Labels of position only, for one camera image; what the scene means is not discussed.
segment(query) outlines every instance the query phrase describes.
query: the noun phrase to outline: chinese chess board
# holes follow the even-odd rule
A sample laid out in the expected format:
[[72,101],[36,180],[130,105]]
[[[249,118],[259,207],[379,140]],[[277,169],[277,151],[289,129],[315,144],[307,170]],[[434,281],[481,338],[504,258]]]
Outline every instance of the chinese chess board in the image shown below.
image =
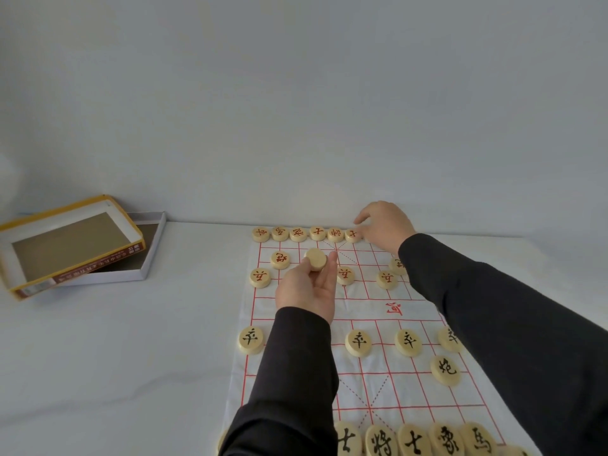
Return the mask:
[[[248,271],[269,269],[272,281],[265,288],[253,288],[243,275],[245,291],[239,315],[239,330],[259,326],[268,339],[276,311],[274,294],[282,276],[300,263],[304,253],[318,247],[324,253],[338,251],[338,264],[351,267],[355,282],[336,287],[336,314],[331,325],[331,343],[339,376],[338,395],[333,403],[334,421],[349,421],[363,435],[372,424],[384,424],[396,432],[403,422],[428,429],[435,421],[457,428],[464,422],[481,423],[499,445],[535,446],[515,421],[479,365],[464,351],[448,352],[439,345],[437,332],[446,325],[434,304],[414,290],[407,275],[398,276],[393,290],[381,289],[377,273],[388,270],[393,256],[365,241],[331,243],[328,240],[295,243],[272,239],[252,242]],[[270,256],[281,250],[289,254],[291,265],[275,270]],[[363,329],[371,336],[373,347],[368,356],[356,358],[346,351],[346,334]],[[394,345],[395,333],[408,328],[423,343],[422,353],[408,358]],[[238,331],[235,332],[235,343]],[[440,384],[430,371],[435,355],[448,355],[460,368],[461,381],[454,387]],[[236,350],[231,384],[224,416],[224,429],[240,406],[247,403],[262,354],[246,356]]]

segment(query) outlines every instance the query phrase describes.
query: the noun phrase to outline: black chinese character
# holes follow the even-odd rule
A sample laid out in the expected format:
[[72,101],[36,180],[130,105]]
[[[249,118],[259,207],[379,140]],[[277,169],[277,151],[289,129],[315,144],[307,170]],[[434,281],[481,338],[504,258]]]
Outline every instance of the black chinese character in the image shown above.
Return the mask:
[[439,362],[439,369],[442,373],[447,373],[448,375],[455,375],[458,373],[457,371],[452,371],[452,365],[450,365],[450,362],[446,358],[443,359],[442,362]]
[[447,427],[443,426],[441,428],[441,435],[439,438],[443,440],[442,445],[446,447],[448,454],[454,454],[455,452],[460,451],[458,444],[454,441],[454,434]]
[[473,434],[475,435],[475,441],[479,444],[479,446],[474,445],[476,449],[486,449],[488,450],[488,453],[492,453],[492,445],[490,445],[490,442],[488,440],[486,440],[485,438],[483,438],[483,435],[481,432],[479,432],[479,429],[477,429],[476,427],[474,427],[473,429]]
[[413,349],[414,346],[412,343],[416,342],[416,340],[412,337],[412,335],[406,331],[406,334],[403,335],[403,344],[409,344],[410,347]]
[[410,430],[410,435],[412,436],[412,441],[410,443],[404,443],[405,446],[414,445],[414,454],[422,454],[422,451],[418,449],[416,446],[416,442],[422,438],[421,435],[416,435],[413,430]]
[[257,340],[258,338],[255,336],[255,329],[252,328],[246,335],[243,337],[243,340],[247,341],[247,345],[251,343],[253,340]]
[[367,341],[363,339],[363,335],[361,331],[357,333],[357,336],[354,337],[354,341],[357,343],[357,348],[361,348],[361,344],[367,344]]
[[447,329],[447,337],[449,337],[449,340],[454,341],[456,344],[458,344],[458,338],[454,335],[452,328]]
[[350,448],[348,446],[346,446],[346,444],[348,443],[348,439],[354,437],[354,434],[350,434],[348,435],[348,427],[346,429],[344,429],[344,437],[343,438],[338,438],[338,446],[340,446],[340,442],[343,441],[344,442],[344,446],[342,447],[342,449],[344,451],[348,451],[350,453]]
[[389,442],[391,441],[391,437],[386,438],[386,432],[384,430],[380,430],[380,434],[374,434],[371,437],[371,442],[374,444],[374,454],[383,454],[382,450],[384,450],[385,456],[392,456],[393,451],[390,448]]

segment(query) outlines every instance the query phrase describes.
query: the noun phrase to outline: tabletop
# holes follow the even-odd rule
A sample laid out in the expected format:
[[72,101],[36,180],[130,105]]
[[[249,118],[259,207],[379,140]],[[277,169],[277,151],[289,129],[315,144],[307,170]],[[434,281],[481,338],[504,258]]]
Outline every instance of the tabletop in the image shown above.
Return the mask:
[[[57,288],[21,303],[0,292],[0,452],[213,454],[250,231],[170,222],[145,281]],[[436,237],[605,320],[524,239]]]

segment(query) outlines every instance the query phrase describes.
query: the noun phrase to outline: black sleeve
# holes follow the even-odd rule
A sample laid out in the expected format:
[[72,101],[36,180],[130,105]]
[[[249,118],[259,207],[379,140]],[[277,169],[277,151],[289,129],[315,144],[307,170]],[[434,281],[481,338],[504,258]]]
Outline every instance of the black sleeve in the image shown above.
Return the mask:
[[399,259],[543,454],[608,453],[607,331],[428,235]]
[[249,402],[219,454],[335,456],[331,404],[337,392],[330,325],[303,309],[278,310]]

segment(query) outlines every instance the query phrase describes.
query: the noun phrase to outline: white box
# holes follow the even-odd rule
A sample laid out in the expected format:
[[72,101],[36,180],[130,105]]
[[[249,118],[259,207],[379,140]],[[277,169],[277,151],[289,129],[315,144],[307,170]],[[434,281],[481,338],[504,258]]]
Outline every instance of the white box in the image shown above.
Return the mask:
[[[145,280],[148,277],[148,271],[156,248],[158,248],[161,240],[162,231],[167,223],[167,214],[165,212],[148,212],[148,213],[127,213],[131,220],[143,232],[143,237],[146,241],[146,250],[138,254],[125,258],[114,264],[110,264],[104,268],[91,272],[90,274],[74,278],[60,286],[76,286],[81,284],[95,283],[116,283],[116,282],[133,282],[136,280]],[[140,225],[156,225],[154,237],[150,241],[146,239],[147,231]]]

